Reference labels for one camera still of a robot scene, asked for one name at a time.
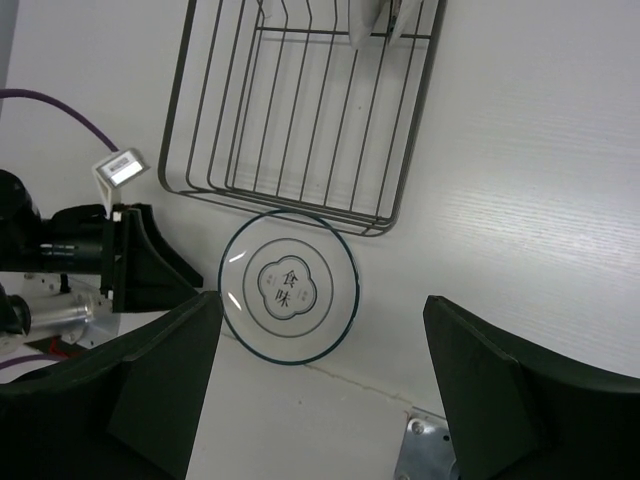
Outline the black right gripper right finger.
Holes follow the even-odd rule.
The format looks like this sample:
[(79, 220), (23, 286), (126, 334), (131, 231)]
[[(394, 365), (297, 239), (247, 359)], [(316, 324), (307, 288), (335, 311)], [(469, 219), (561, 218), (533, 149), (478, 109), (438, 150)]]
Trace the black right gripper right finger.
[(443, 296), (423, 321), (463, 479), (636, 479), (639, 381), (500, 329)]

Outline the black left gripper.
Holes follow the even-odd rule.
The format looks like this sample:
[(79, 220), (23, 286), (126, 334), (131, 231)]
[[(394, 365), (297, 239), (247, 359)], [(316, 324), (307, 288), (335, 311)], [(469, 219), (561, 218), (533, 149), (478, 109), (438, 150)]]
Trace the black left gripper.
[(102, 224), (100, 273), (100, 292), (114, 313), (171, 310), (203, 284), (202, 275), (162, 236), (151, 205), (115, 205)]

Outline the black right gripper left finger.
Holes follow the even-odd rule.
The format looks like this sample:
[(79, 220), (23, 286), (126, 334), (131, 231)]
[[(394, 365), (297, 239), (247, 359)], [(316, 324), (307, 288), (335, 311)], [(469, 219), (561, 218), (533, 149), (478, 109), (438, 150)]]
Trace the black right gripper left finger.
[(222, 324), (207, 291), (1, 387), (4, 479), (183, 479)]

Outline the white plate thin green rim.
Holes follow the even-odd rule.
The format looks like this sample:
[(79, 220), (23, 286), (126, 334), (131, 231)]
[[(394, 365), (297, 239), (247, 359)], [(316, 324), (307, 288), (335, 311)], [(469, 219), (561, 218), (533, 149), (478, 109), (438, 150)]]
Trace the white plate thin green rim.
[(345, 238), (322, 218), (282, 209), (234, 233), (220, 260), (218, 290), (233, 336), (256, 357), (284, 366), (333, 352), (361, 300)]

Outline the orange sunburst plate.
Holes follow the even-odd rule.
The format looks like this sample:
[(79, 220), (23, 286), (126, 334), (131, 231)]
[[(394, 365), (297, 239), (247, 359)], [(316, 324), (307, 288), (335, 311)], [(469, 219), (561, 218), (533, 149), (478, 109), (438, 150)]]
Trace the orange sunburst plate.
[(360, 50), (365, 45), (384, 13), (387, 14), (385, 34), (389, 37), (394, 30), (396, 6), (396, 1), (349, 0), (348, 35), (351, 47)]

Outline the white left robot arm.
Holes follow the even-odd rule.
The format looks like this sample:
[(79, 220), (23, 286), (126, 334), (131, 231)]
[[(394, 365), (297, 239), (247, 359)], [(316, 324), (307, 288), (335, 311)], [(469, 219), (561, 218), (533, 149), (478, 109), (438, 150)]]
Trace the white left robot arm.
[(163, 238), (147, 204), (80, 205), (41, 217), (23, 182), (1, 173), (1, 269), (25, 291), (1, 294), (1, 349), (58, 338), (84, 349), (120, 316), (171, 310), (204, 280)]

